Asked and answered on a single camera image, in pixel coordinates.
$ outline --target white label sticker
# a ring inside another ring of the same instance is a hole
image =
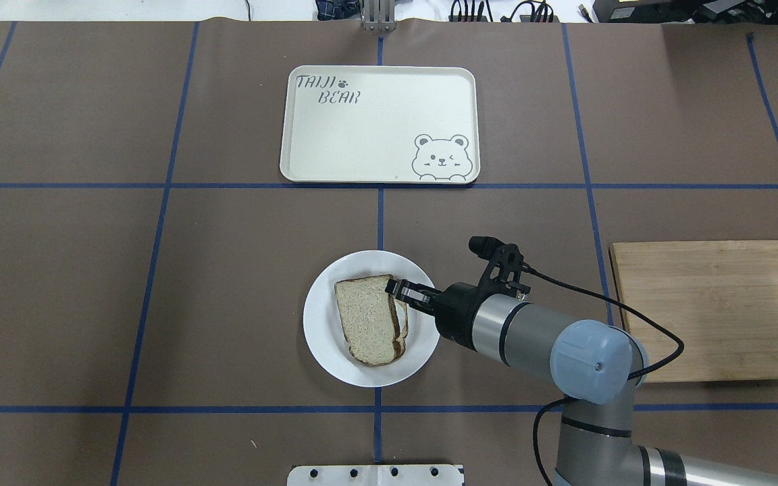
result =
[[[621,18],[629,18],[630,15],[632,15],[632,12],[636,11],[635,7],[623,7],[623,9],[614,9],[614,12],[611,12],[611,19],[617,20]]]

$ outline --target wooden cutting board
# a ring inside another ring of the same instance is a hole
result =
[[[648,381],[778,379],[778,241],[611,246],[620,298],[677,334],[685,352]],[[623,313],[651,362],[674,343]]]

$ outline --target white plate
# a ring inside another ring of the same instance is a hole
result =
[[[469,184],[479,175],[473,74],[300,65],[287,80],[279,164],[293,182]]]
[[[371,367],[351,356],[340,326],[334,284],[384,273],[433,286],[432,280],[414,262],[395,253],[368,250],[351,253],[328,265],[305,298],[302,318],[308,348],[323,369],[357,387],[386,387],[413,375],[432,356],[440,339],[434,317],[408,308],[407,350],[398,360]]]

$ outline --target robotic arm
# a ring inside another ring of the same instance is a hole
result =
[[[649,367],[642,345],[623,330],[526,302],[530,287],[521,283],[522,273],[556,281],[525,264],[518,246],[475,236],[469,249],[488,261],[478,286],[454,283],[441,292],[390,280],[386,291],[434,316],[444,338],[552,383],[567,395],[559,401],[564,410],[556,484],[778,485],[775,476],[632,444],[636,387],[643,375],[679,354],[682,342],[676,336],[679,349],[673,357]],[[540,470],[546,476],[541,465]]]

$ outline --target brown table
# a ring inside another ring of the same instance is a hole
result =
[[[475,74],[476,184],[282,178],[290,71],[379,62]],[[334,259],[475,281],[472,234],[611,295],[612,242],[778,239],[778,28],[0,24],[0,484],[283,484],[375,459],[540,483],[532,415],[556,390],[445,341],[401,384],[350,387],[303,338]],[[638,443],[778,474],[778,381],[646,385],[637,409]]]

